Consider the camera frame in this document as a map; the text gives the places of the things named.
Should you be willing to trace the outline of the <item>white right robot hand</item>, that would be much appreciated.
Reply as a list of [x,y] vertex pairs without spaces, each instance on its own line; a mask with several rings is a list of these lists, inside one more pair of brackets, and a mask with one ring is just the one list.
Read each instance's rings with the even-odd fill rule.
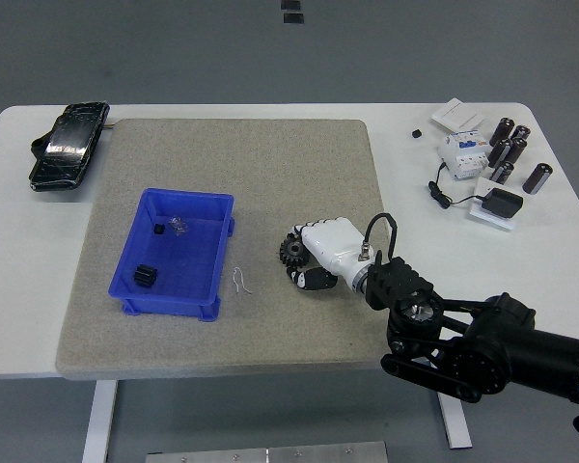
[[344,217],[294,226],[293,236],[315,258],[319,267],[300,270],[290,264],[288,275],[303,290],[332,288],[342,278],[355,293],[365,291],[374,250],[354,225]]

